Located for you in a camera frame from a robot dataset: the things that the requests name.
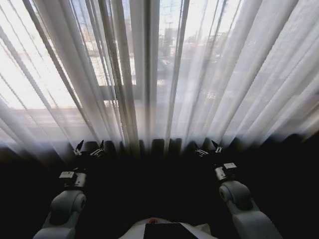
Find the sheer white curtain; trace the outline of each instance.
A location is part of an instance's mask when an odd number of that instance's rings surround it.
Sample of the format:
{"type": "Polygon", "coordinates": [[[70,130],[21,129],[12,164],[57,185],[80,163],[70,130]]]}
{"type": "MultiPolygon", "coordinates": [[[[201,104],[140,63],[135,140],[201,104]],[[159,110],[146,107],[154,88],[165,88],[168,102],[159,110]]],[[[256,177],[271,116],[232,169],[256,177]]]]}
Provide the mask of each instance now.
{"type": "Polygon", "coordinates": [[[317,0],[2,0],[0,148],[246,145],[319,129],[317,0]]]}

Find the curtain fold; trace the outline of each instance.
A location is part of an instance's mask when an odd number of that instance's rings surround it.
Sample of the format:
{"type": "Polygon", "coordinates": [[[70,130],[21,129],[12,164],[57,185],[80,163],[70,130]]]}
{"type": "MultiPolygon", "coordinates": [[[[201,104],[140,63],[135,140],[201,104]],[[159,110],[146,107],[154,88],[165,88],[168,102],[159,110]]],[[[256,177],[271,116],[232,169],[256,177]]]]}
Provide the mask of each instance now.
{"type": "Polygon", "coordinates": [[[319,129],[316,0],[3,0],[0,148],[249,146],[319,129]]]}

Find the dark floor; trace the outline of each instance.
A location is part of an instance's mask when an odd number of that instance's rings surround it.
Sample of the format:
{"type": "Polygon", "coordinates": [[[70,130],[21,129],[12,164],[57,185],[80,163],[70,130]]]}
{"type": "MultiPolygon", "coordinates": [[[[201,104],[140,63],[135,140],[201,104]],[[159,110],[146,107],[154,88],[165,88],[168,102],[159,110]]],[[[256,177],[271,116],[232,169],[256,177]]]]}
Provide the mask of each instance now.
{"type": "MultiPolygon", "coordinates": [[[[315,199],[309,194],[316,178],[317,142],[318,136],[304,143],[291,136],[244,152],[233,144],[224,153],[225,159],[237,163],[240,181],[284,238],[306,238],[311,230],[315,199]]],[[[108,157],[96,165],[89,175],[77,237],[116,239],[136,221],[160,217],[192,225],[209,223],[214,236],[238,238],[219,198],[211,162],[192,160],[190,153],[163,160],[154,151],[140,161],[108,157]]],[[[5,223],[0,237],[32,238],[60,190],[55,173],[31,164],[6,164],[0,167],[0,177],[0,217],[5,223]]]]}

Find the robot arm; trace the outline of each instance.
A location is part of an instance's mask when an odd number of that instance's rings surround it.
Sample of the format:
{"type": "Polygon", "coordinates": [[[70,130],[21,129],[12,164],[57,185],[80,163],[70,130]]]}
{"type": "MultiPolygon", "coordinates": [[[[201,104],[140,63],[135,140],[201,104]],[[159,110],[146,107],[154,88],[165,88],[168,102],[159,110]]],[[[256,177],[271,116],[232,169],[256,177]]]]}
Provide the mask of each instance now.
{"type": "Polygon", "coordinates": [[[223,182],[220,197],[232,214],[235,228],[242,239],[282,239],[272,221],[250,197],[249,189],[238,181],[223,182]]]}
{"type": "Polygon", "coordinates": [[[64,191],[53,199],[51,211],[42,229],[33,239],[73,239],[75,237],[75,226],[86,202],[83,194],[86,166],[96,157],[103,155],[103,144],[102,141],[100,148],[92,153],[80,152],[83,141],[78,144],[74,150],[77,167],[72,171],[61,173],[59,179],[64,182],[64,191]]]}
{"type": "Polygon", "coordinates": [[[216,148],[206,152],[196,147],[196,154],[201,157],[214,156],[216,177],[221,186],[219,194],[232,214],[235,228],[241,239],[282,239],[272,221],[262,213],[250,197],[249,189],[236,179],[237,166],[234,163],[222,163],[219,157],[222,147],[212,141],[216,148]]]}
{"type": "Polygon", "coordinates": [[[65,190],[51,203],[51,212],[34,239],[73,239],[86,197],[81,190],[65,190]]]}

